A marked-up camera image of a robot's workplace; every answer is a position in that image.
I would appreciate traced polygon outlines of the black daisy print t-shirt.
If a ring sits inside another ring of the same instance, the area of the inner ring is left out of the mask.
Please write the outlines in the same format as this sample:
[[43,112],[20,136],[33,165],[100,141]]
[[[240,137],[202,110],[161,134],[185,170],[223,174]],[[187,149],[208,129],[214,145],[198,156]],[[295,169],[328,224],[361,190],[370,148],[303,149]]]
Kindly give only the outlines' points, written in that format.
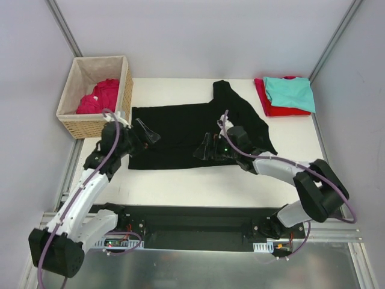
[[213,83],[213,99],[208,103],[134,107],[133,119],[139,118],[160,140],[129,160],[132,170],[191,169],[196,167],[233,165],[233,160],[203,161],[193,153],[207,132],[219,132],[217,120],[228,111],[229,120],[242,126],[253,145],[276,154],[268,125],[255,109],[224,80]]

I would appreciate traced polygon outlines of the wicker basket with liner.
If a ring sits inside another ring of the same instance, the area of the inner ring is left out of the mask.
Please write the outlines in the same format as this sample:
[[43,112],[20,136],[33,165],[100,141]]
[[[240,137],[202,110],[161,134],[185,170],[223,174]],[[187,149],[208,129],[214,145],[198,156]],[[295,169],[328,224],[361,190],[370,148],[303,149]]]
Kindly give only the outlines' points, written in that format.
[[100,136],[102,110],[129,119],[134,82],[125,56],[76,57],[56,116],[75,139]]

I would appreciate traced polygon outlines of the teal t-shirt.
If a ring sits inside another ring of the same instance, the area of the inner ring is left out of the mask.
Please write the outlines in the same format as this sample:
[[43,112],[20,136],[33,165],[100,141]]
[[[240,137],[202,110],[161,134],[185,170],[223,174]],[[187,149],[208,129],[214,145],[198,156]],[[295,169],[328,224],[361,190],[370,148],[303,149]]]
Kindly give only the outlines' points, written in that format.
[[315,113],[315,101],[307,78],[263,77],[267,99],[273,107],[296,108]]

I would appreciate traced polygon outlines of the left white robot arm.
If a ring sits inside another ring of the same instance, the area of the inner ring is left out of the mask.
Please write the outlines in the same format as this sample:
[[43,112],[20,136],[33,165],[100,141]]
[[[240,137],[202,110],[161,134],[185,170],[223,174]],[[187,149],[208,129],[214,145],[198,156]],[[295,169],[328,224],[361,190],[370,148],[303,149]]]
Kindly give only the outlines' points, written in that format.
[[88,222],[85,217],[120,168],[122,158],[142,153],[160,138],[140,119],[133,125],[122,119],[104,125],[101,139],[86,158],[78,185],[46,227],[33,229],[28,237],[39,276],[46,270],[74,277],[97,241],[110,231],[121,234],[126,230],[128,221],[117,207],[101,209]]

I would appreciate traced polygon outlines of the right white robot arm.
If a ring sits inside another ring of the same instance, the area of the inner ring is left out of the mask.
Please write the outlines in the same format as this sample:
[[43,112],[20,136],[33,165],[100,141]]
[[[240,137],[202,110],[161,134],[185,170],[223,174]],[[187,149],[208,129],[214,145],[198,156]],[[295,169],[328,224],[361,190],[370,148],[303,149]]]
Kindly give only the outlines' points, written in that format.
[[270,176],[295,187],[299,200],[281,207],[257,226],[267,238],[285,237],[295,225],[309,220],[322,223],[350,198],[324,160],[296,163],[277,157],[254,146],[241,126],[220,134],[207,132],[193,155],[203,161],[233,160],[246,172]]

